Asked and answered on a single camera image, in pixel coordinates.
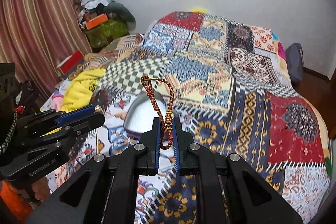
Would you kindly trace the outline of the left hand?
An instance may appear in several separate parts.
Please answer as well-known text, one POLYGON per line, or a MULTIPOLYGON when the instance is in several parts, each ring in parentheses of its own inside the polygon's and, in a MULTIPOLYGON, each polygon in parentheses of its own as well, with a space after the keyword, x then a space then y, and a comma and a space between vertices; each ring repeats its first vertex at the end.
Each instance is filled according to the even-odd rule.
POLYGON ((43 177, 40 180, 34 182, 31 185, 31 188, 34 192, 34 197, 40 202, 44 202, 51 195, 46 177, 43 177))

